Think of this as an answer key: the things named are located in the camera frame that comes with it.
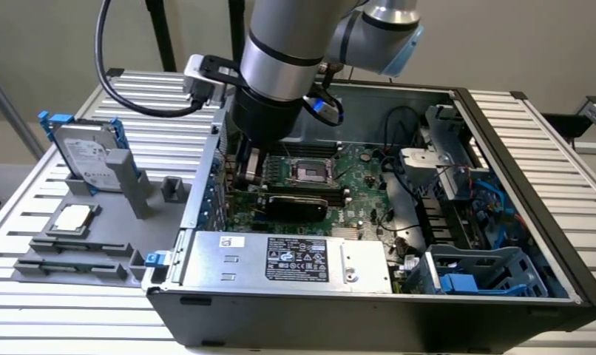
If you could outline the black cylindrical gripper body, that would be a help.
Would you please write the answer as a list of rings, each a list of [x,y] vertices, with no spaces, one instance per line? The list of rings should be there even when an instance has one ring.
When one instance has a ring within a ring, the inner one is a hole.
[[[301,99],[275,101],[239,87],[233,101],[233,123],[253,143],[273,143],[291,134]]]

